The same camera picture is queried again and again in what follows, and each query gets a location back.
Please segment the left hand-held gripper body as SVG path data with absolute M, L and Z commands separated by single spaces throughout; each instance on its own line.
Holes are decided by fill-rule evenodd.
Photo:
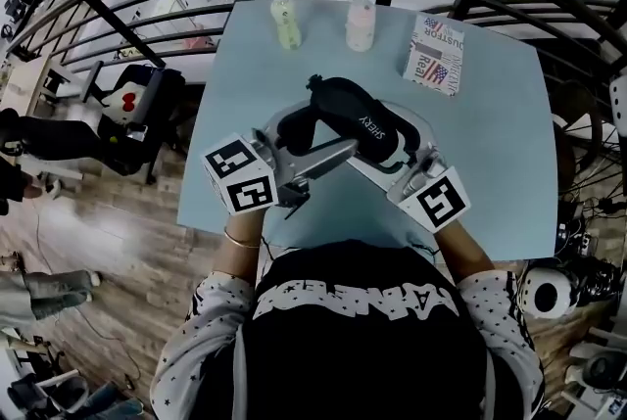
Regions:
M 295 211 L 310 197 L 305 167 L 311 148 L 290 145 L 269 129 L 231 133 L 200 151 L 209 182 L 231 215 L 281 207 Z

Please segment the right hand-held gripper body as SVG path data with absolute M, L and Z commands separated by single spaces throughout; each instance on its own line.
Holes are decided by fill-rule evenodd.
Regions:
M 429 232 L 438 232 L 470 209 L 457 170 L 435 146 L 419 151 L 416 164 L 392 185 L 386 198 Z

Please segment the black glasses case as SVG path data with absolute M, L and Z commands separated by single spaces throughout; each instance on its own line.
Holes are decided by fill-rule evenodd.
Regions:
M 338 135 L 357 139 L 357 154 L 371 163 L 384 163 L 404 141 L 388 118 L 389 112 L 352 80 L 343 77 L 310 77 L 310 104 Z

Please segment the person's right forearm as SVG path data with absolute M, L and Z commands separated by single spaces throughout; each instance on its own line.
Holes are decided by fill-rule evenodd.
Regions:
M 474 274 L 495 269 L 484 250 L 458 220 L 437 231 L 434 239 L 456 283 Z

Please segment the person's left forearm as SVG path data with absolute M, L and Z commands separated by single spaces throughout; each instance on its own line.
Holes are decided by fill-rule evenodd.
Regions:
M 264 221 L 265 210 L 232 215 L 226 222 L 213 270 L 240 278 L 254 286 Z

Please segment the newspaper print box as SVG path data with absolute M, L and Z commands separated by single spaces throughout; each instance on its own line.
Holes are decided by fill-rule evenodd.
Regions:
M 458 94 L 464 33 L 432 16 L 418 15 L 410 37 L 403 79 L 438 91 Z

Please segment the black chair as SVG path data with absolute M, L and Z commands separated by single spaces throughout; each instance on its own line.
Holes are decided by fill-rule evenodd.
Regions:
M 145 90 L 132 121 L 118 124 L 103 115 L 102 100 L 128 82 Z M 184 85 L 178 70 L 141 65 L 126 67 L 111 90 L 93 85 L 91 96 L 102 106 L 96 134 L 104 145 L 105 157 L 99 162 L 122 176 L 138 172 L 144 164 L 153 168 L 162 145 L 177 142 L 176 123 L 171 118 Z

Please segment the pale green plastic bottle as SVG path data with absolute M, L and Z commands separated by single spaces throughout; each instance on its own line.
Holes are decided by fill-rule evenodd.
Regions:
M 302 44 L 295 6 L 291 0 L 273 0 L 270 12 L 277 26 L 279 43 L 284 49 L 296 50 Z

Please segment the pale pink plastic bottle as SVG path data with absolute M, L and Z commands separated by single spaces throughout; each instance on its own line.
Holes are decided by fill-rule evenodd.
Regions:
M 369 0 L 351 2 L 346 21 L 346 42 L 356 52 L 368 51 L 374 40 L 376 7 Z

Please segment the white round device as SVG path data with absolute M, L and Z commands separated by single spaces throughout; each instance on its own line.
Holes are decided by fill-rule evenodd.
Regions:
M 518 305 L 527 314 L 541 319 L 559 319 L 574 305 L 568 277 L 555 269 L 529 269 L 518 290 Z

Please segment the white cushion with red bow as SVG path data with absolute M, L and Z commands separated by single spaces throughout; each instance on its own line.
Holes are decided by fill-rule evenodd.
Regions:
M 102 100 L 103 115 L 118 124 L 131 122 L 144 90 L 144 86 L 135 82 L 126 83 Z

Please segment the person's black printed shirt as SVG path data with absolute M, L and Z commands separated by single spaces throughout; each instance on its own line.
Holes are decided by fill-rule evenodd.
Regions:
M 503 270 L 450 282 L 359 241 L 196 288 L 151 386 L 159 420 L 530 420 L 542 365 Z

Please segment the light wooden side table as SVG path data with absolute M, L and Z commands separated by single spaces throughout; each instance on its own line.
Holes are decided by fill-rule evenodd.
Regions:
M 9 76 L 6 93 L 14 93 L 20 99 L 31 100 L 45 84 L 45 78 L 50 75 L 50 71 L 66 82 L 72 82 L 76 79 L 74 73 L 57 61 L 50 57 L 40 57 L 27 63 L 20 63 L 13 68 Z

